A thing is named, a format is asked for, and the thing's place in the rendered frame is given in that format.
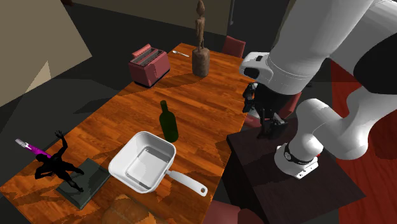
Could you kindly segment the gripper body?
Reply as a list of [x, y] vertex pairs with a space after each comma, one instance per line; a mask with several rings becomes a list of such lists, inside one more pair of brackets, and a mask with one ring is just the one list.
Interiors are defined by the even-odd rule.
[[278, 114], [279, 110], [282, 109], [294, 95], [283, 95], [274, 92], [264, 84], [253, 82], [246, 87], [242, 96], [244, 98], [243, 113], [248, 113], [251, 109], [257, 112], [259, 109], [265, 108], [271, 111], [272, 118], [273, 114]]

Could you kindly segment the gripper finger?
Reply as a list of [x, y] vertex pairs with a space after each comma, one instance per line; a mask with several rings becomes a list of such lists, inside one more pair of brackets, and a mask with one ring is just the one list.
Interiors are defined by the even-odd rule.
[[278, 138], [288, 126], [288, 122], [284, 121], [277, 113], [274, 113], [270, 124], [270, 138]]
[[264, 139], [267, 138], [271, 133], [271, 127], [270, 127], [271, 111], [265, 108], [261, 108], [257, 112], [258, 115], [260, 116], [260, 124], [261, 124], [260, 133], [258, 134], [257, 138]]

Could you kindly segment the wooden dining table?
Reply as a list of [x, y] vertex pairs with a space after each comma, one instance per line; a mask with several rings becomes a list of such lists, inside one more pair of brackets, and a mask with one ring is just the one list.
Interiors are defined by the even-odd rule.
[[175, 114], [179, 139], [172, 169], [208, 188], [199, 196], [181, 183], [165, 177], [151, 193], [140, 194], [116, 178], [109, 178], [81, 210], [56, 188], [57, 178], [36, 179], [38, 162], [0, 186], [0, 192], [33, 224], [101, 224], [114, 199], [129, 195], [169, 224], [202, 224], [231, 154], [229, 134], [240, 131], [245, 119], [242, 93], [248, 79], [239, 74], [241, 59], [212, 52], [205, 78], [192, 74], [192, 46], [181, 43], [170, 53], [170, 72], [154, 87], [131, 83], [66, 135], [65, 158], [81, 164], [87, 158], [107, 167], [137, 132], [162, 135], [160, 101]]

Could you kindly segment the dark robot stand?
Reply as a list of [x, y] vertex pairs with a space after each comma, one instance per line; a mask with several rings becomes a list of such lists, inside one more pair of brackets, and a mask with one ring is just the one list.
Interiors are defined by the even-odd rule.
[[277, 139], [259, 139], [259, 128], [229, 134], [231, 155], [222, 180], [230, 202], [256, 213], [264, 224], [302, 224], [365, 197], [327, 151], [318, 168], [302, 179], [283, 173], [274, 162], [277, 146], [292, 140], [291, 118]]

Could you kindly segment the tall wooden figure statue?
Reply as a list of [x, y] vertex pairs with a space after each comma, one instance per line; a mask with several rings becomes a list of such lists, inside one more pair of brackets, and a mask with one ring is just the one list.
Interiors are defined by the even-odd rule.
[[194, 75], [203, 78], [209, 72], [210, 52], [204, 47], [205, 6], [202, 0], [198, 0], [196, 12], [198, 14], [198, 19], [195, 20], [197, 47], [192, 51], [192, 71]]

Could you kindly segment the dark green glass bottle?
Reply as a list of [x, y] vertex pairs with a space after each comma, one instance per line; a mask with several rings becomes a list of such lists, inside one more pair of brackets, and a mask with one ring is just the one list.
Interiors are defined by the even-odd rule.
[[162, 113], [160, 114], [159, 121], [166, 141], [174, 143], [178, 140], [178, 128], [176, 123], [176, 117], [169, 111], [167, 102], [165, 100], [160, 101]]

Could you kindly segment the red toaster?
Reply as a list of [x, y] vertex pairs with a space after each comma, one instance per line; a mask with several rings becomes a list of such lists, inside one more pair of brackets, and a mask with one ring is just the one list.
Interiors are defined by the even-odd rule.
[[133, 59], [129, 61], [132, 81], [146, 88], [151, 88], [171, 70], [167, 53], [150, 44], [137, 50], [132, 56]]

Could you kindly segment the white square pan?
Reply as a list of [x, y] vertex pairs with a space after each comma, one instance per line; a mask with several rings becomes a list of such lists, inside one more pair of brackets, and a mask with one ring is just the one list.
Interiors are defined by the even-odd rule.
[[156, 190], [164, 176], [190, 188], [205, 197], [208, 189], [202, 183], [178, 171], [170, 170], [176, 156], [176, 147], [150, 132], [141, 131], [114, 156], [109, 173], [136, 191], [150, 193]]

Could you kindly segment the black dancer figure on base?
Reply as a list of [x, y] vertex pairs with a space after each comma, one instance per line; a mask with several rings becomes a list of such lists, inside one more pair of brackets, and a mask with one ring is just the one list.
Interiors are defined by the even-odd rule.
[[41, 179], [56, 175], [62, 180], [56, 191], [81, 210], [109, 179], [110, 173], [89, 158], [78, 167], [64, 161], [62, 156], [67, 150], [67, 142], [61, 131], [56, 131], [55, 135], [62, 140], [62, 147], [51, 157], [43, 154], [36, 156], [36, 160], [43, 165], [36, 169], [34, 177]]

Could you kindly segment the purple and silver pen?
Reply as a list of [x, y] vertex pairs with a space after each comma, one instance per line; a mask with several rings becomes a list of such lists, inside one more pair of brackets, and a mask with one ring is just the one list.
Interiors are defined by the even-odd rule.
[[48, 154], [48, 153], [46, 153], [45, 151], [43, 151], [43, 150], [41, 150], [41, 149], [39, 149], [39, 148], [37, 148], [37, 147], [35, 147], [35, 146], [33, 146], [33, 145], [27, 143], [27, 142], [24, 142], [24, 141], [22, 141], [22, 140], [20, 140], [20, 139], [16, 139], [15, 142], [16, 142], [17, 144], [19, 144], [21, 147], [23, 147], [23, 148], [29, 150], [30, 152], [32, 152], [32, 153], [35, 154], [35, 155], [40, 155], [40, 154], [42, 154], [42, 155], [47, 156], [48, 158], [51, 157], [51, 155]]

